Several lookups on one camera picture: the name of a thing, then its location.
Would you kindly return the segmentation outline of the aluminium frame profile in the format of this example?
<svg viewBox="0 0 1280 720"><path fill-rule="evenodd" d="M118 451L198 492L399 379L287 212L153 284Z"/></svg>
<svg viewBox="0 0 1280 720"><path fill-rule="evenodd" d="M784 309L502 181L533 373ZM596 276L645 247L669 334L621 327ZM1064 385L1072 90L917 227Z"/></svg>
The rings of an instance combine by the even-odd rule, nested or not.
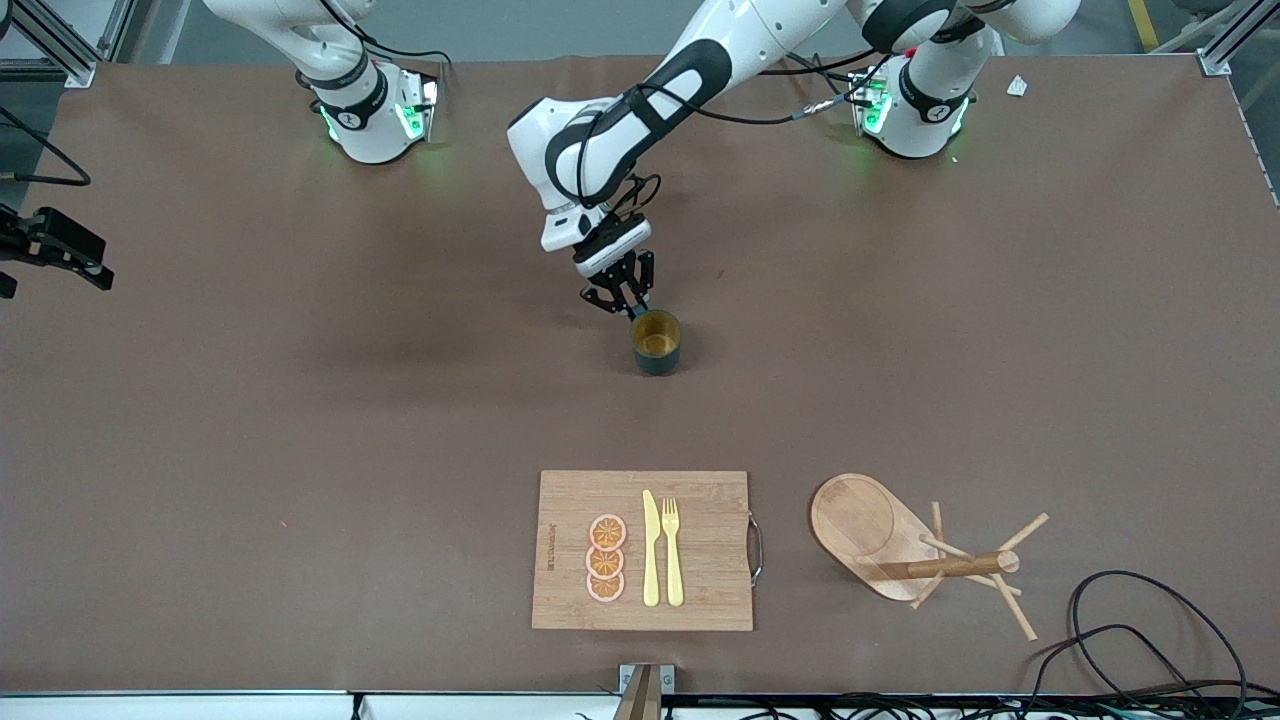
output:
<svg viewBox="0 0 1280 720"><path fill-rule="evenodd" d="M1229 76L1230 60L1276 23L1280 23L1280 0L1229 0L1198 26L1199 35L1208 38L1196 50L1203 74Z"/></svg>
<svg viewBox="0 0 1280 720"><path fill-rule="evenodd" d="M120 53L140 0L0 0L0 81L91 86Z"/></svg>

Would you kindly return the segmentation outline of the yellow plastic fork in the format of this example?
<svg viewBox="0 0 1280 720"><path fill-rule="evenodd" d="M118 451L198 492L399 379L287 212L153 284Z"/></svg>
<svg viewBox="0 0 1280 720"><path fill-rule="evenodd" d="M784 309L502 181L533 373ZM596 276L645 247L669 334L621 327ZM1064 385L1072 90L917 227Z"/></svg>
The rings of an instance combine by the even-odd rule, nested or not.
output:
<svg viewBox="0 0 1280 720"><path fill-rule="evenodd" d="M666 538L667 598L673 607L685 602L684 574L678 553L680 515L676 498L660 501L660 527Z"/></svg>

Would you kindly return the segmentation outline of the dark teal mug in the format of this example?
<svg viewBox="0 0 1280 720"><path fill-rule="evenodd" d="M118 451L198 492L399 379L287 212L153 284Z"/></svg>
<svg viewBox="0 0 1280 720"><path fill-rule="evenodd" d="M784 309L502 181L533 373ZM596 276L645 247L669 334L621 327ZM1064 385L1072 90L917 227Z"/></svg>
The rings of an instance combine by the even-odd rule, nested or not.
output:
<svg viewBox="0 0 1280 720"><path fill-rule="evenodd" d="M675 314L660 309L637 314L631 322L628 338L641 373L667 375L678 365L684 333Z"/></svg>

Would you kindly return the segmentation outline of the wooden mug rack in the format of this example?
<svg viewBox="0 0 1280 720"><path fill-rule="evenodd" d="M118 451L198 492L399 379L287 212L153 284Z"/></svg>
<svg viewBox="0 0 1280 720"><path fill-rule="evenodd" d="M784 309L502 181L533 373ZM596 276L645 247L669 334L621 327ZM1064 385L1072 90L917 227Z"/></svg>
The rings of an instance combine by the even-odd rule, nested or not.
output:
<svg viewBox="0 0 1280 720"><path fill-rule="evenodd" d="M972 553L946 541L938 502L924 521L872 477L832 477L809 505L817 543L879 597L919 609L947 579L966 579L996 591L1029 642L1039 637L1007 577L1021 566L1019 546L1048 519L1041 512L996 550Z"/></svg>

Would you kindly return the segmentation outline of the brown table mat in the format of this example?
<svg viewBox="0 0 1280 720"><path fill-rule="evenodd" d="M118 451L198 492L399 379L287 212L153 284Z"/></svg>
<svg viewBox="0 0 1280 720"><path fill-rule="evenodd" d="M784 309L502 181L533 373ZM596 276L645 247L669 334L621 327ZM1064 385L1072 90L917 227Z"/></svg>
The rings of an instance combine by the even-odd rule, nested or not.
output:
<svg viewBox="0 0 1280 720"><path fill-rule="evenodd" d="M1006 56L943 158L837 111L692 118L644 159L673 375L579 299L506 140L645 56L461 63L448 142L342 156L284 67L99 72L32 190L114 287L0 301L0 689L1023 692L1073 587L1188 596L1280 689L1280 210L1233 88L1188 56ZM1014 76L1024 97L1006 95ZM739 470L755 626L538 632L547 469ZM884 600L810 528L872 477L998 593ZM280 521L287 521L288 528Z"/></svg>

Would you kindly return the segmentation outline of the yellow plastic knife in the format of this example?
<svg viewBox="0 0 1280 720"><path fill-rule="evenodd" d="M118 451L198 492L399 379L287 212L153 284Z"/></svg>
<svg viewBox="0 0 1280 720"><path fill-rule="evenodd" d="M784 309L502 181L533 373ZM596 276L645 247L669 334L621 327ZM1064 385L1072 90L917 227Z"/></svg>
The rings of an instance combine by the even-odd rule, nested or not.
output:
<svg viewBox="0 0 1280 720"><path fill-rule="evenodd" d="M660 514L657 501L649 489L643 491L644 509L644 536L645 536L645 561L643 580L643 602L646 607L655 607L660 602L660 588L657 562L657 542L660 538Z"/></svg>

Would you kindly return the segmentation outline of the wooden cutting board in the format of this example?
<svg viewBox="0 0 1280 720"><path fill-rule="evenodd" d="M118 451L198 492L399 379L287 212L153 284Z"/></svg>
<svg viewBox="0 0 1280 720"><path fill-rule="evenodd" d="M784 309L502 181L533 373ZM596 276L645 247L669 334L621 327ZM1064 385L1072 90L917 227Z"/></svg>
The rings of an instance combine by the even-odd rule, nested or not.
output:
<svg viewBox="0 0 1280 720"><path fill-rule="evenodd" d="M643 491L678 505L685 602L667 598L666 538L657 542L660 602L643 602ZM626 588L611 603L586 591L588 529L602 514L621 516L628 537ZM540 475L531 624L561 632L750 632L754 628L745 471L545 470Z"/></svg>

